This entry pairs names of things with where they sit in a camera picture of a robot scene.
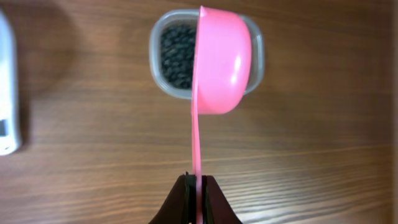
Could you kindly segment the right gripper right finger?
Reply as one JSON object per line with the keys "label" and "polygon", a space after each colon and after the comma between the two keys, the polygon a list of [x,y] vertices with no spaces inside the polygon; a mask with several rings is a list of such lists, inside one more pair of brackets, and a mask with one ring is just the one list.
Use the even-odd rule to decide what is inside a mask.
{"label": "right gripper right finger", "polygon": [[202,176],[203,221],[205,224],[242,224],[211,175]]}

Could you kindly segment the pink plastic measuring scoop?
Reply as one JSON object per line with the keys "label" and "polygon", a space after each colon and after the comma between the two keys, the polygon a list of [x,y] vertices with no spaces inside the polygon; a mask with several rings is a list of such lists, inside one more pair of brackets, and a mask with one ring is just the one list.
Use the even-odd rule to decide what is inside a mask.
{"label": "pink plastic measuring scoop", "polygon": [[197,223],[203,223],[198,117],[201,114],[225,114],[239,104],[248,84],[251,56],[248,27],[236,13],[200,7],[191,102]]}

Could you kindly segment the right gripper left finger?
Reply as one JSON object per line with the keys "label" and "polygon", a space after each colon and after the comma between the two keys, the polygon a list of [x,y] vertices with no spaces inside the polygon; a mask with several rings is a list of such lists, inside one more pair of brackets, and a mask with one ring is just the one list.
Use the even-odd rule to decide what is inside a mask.
{"label": "right gripper left finger", "polygon": [[196,177],[180,175],[149,224],[196,224]]}

